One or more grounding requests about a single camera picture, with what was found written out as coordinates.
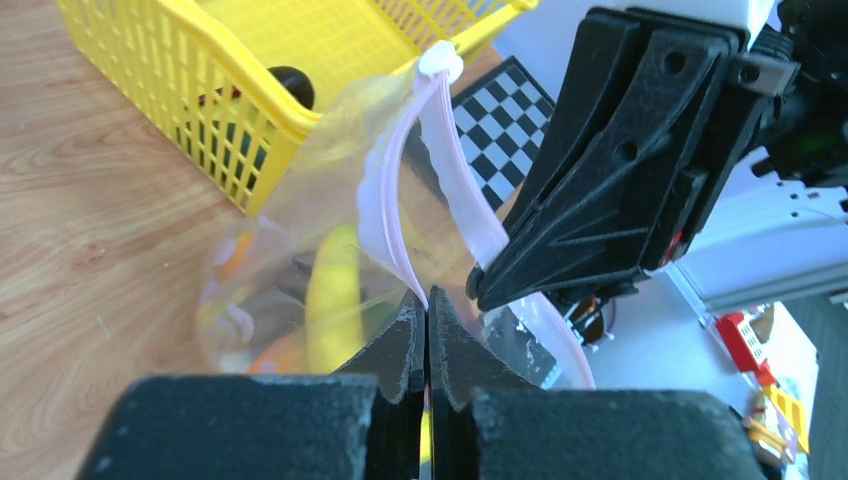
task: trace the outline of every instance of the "black square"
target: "black square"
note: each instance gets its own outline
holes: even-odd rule
[[[509,180],[509,183],[512,184],[513,187],[517,187],[524,181],[524,174],[521,173],[521,170],[515,166],[514,163],[509,162],[501,168],[501,174]]]
[[[539,154],[539,147],[537,147],[533,142],[527,142],[523,147],[521,147],[521,149],[524,150],[524,153],[527,154],[527,157],[530,158],[530,160],[535,160],[536,155]]]
[[[480,105],[480,102],[474,98],[469,98],[463,102],[462,107],[465,108],[468,114],[471,115],[471,118],[477,122],[479,122],[480,119],[485,117],[486,113],[488,113],[486,112],[486,109],[483,108],[483,105]]]
[[[538,108],[539,111],[542,112],[542,115],[548,118],[551,118],[551,115],[553,115],[554,113],[554,107],[550,103],[548,103],[548,101],[544,98],[536,102],[536,108]]]
[[[518,145],[515,143],[515,140],[506,133],[498,137],[495,142],[501,147],[501,150],[503,150],[507,157],[515,155],[515,152],[518,151]]]
[[[533,105],[533,102],[531,102],[530,99],[527,98],[527,95],[525,95],[521,90],[513,93],[512,99],[515,100],[515,103],[517,103],[524,111],[527,111],[527,109],[530,108],[530,105]]]
[[[506,128],[512,125],[512,116],[503,108],[498,107],[492,112],[492,117],[498,122],[498,125]]]
[[[518,126],[521,127],[521,129],[524,130],[524,133],[526,133],[527,135],[533,135],[534,133],[539,131],[539,128],[536,126],[535,123],[533,123],[533,120],[530,120],[530,117],[528,117],[527,115],[522,115],[521,118],[518,119]]]
[[[486,181],[498,173],[498,169],[484,155],[480,155],[475,158],[474,161],[471,162],[471,168],[479,173],[480,176],[483,177],[483,180]]]
[[[470,138],[471,141],[474,142],[474,145],[477,145],[477,148],[480,150],[485,150],[486,147],[495,141],[495,139],[490,137],[480,125],[474,125],[474,128],[469,130],[466,135],[468,135],[468,138]]]
[[[483,196],[486,198],[486,201],[489,203],[489,206],[492,207],[492,210],[497,210],[503,205],[503,200],[498,198],[498,194],[492,190],[492,187],[488,185],[483,186]]]
[[[494,80],[486,86],[486,90],[488,90],[498,102],[503,102],[509,96],[506,94],[506,90],[503,89],[501,84]]]
[[[522,73],[519,68],[510,68],[506,71],[506,74],[509,75],[509,78],[511,78],[516,85],[521,86],[527,81],[527,77],[524,76],[524,73]]]

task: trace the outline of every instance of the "wood grain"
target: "wood grain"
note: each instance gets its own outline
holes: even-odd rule
[[[66,479],[131,382],[206,370],[201,267],[240,214],[77,53],[53,2],[0,12],[0,477]]]

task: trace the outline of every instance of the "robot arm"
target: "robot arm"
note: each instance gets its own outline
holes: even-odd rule
[[[786,0],[783,32],[765,25],[773,1],[690,3],[618,1],[581,22],[504,221],[510,244],[469,276],[481,309],[538,291],[563,310],[634,292],[645,271],[685,254],[759,146],[771,157],[757,174],[845,184],[844,2]]]

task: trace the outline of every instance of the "screw hole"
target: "screw hole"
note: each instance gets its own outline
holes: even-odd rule
[[[739,81],[742,83],[754,83],[760,78],[760,69],[754,65],[745,65],[739,70]]]
[[[632,162],[639,155],[639,148],[634,142],[624,142],[615,149],[614,155],[619,160]]]
[[[686,55],[671,52],[665,56],[665,70],[671,75],[677,75],[686,68]]]

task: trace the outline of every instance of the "red toy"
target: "red toy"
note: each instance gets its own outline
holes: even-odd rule
[[[745,314],[736,312],[719,318],[716,330],[740,372],[753,372],[763,387],[777,383],[763,352],[763,345]]]

